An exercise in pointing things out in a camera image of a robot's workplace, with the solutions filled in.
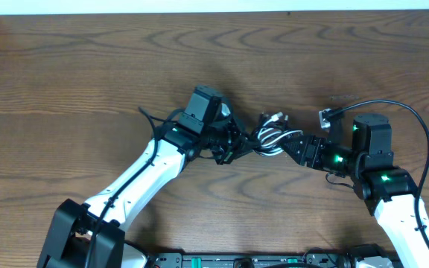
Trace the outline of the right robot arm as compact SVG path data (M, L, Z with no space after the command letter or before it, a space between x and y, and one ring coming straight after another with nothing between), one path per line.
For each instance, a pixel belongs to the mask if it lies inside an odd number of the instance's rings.
M348 176L392 242L404 267L429 267L429 219L419 186L393 164L392 128L384 115L360 114L352 124L352 145L315 135L284 138L282 149L307 168Z

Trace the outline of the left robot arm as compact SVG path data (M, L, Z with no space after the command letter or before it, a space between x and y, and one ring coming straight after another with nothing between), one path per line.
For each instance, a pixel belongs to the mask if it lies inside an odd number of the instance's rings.
M202 85L187 107L152 129L144 152L111 185L81 204L67 199L57 208L38 267L146 267L148 255L125 234L156 193L203 150L224 165L259 145L226 97Z

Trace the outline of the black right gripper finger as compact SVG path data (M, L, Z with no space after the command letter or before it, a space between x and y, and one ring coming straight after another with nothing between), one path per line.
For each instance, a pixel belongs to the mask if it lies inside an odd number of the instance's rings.
M303 151L300 149L292 149L288 147L284 147L283 150L286 152L286 154L289 155L289 157L292 158L292 160L295 161L300 166L304 165L304 154Z
M305 136L283 138L280 146L286 153L301 153L305 148Z

